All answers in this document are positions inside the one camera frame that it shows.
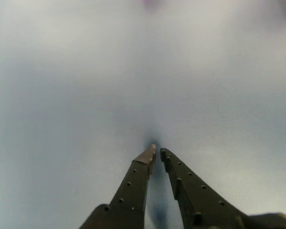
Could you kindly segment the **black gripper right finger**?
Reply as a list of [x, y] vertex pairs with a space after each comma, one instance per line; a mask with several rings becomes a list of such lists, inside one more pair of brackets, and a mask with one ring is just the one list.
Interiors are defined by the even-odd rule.
[[161, 148], [185, 229], [245, 229], [244, 214], [210, 188], [182, 160]]

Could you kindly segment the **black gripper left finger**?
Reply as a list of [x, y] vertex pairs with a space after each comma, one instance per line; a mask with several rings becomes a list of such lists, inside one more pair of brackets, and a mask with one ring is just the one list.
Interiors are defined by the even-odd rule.
[[81, 229], [143, 229], [148, 181], [156, 161], [151, 144], [136, 157], [109, 204], [101, 204]]

